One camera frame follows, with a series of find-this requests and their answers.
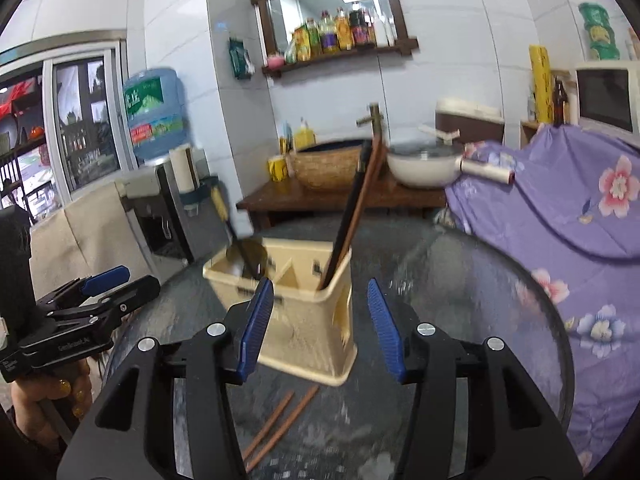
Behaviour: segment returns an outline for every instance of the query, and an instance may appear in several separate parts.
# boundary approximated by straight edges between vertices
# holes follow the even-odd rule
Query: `round table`
[[[265,237],[334,240],[339,218],[281,224]],[[420,320],[450,336],[482,342],[499,336],[520,359],[566,428],[574,396],[573,364],[564,325],[542,288],[519,264],[475,237],[414,218],[364,219],[353,244],[354,338],[358,355],[348,380],[323,386],[296,423],[252,473],[265,480],[387,480],[399,459],[414,394],[387,373],[366,301],[376,278],[389,298],[410,304]],[[144,336],[162,344],[190,338],[225,310],[197,262],[162,287],[160,296],[124,327],[110,373]],[[458,380],[452,474],[464,471],[466,388]],[[302,398],[310,383],[258,365],[229,399],[241,449],[258,433],[287,391]],[[175,386],[178,472],[190,476],[184,383]]]

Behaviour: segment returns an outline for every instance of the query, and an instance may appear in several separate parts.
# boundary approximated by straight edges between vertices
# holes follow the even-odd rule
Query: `brass faucet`
[[[378,103],[371,103],[369,105],[369,115],[356,121],[358,126],[371,123],[373,134],[379,134],[382,137],[382,119],[383,115],[380,113],[380,106]]]

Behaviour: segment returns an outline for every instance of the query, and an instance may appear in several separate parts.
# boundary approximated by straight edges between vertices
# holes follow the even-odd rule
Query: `yellow mug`
[[[287,161],[283,155],[272,156],[269,161],[269,176],[274,182],[280,182],[289,176]]]

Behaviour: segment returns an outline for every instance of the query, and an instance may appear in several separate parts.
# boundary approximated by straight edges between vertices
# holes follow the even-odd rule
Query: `yellow soap bottle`
[[[314,131],[309,127],[304,118],[300,120],[300,128],[293,134],[293,147],[296,151],[316,143],[316,134]]]

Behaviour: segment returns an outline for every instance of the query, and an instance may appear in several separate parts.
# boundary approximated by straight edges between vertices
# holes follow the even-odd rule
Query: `fingernail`
[[[60,393],[63,394],[65,397],[71,393],[71,384],[69,383],[69,381],[60,379],[59,388],[60,388]]]

